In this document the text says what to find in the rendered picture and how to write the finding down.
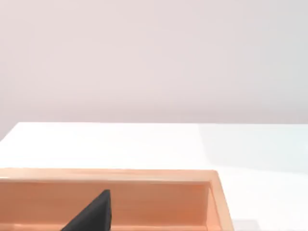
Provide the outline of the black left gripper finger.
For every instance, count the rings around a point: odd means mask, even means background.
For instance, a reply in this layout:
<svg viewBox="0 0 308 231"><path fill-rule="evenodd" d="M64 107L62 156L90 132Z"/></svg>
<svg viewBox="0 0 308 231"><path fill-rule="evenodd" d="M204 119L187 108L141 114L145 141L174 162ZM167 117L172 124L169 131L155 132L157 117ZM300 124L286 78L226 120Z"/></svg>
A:
<svg viewBox="0 0 308 231"><path fill-rule="evenodd" d="M60 231L111 231L111 192L104 190Z"/></svg>

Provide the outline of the shallow salmon-coloured box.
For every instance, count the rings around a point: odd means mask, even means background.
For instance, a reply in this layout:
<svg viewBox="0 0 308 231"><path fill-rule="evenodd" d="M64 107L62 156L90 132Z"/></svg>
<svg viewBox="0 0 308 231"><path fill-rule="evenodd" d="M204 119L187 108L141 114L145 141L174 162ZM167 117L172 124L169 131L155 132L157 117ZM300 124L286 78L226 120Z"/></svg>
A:
<svg viewBox="0 0 308 231"><path fill-rule="evenodd" d="M111 231L234 231L214 170L0 168L0 231L59 231L103 190Z"/></svg>

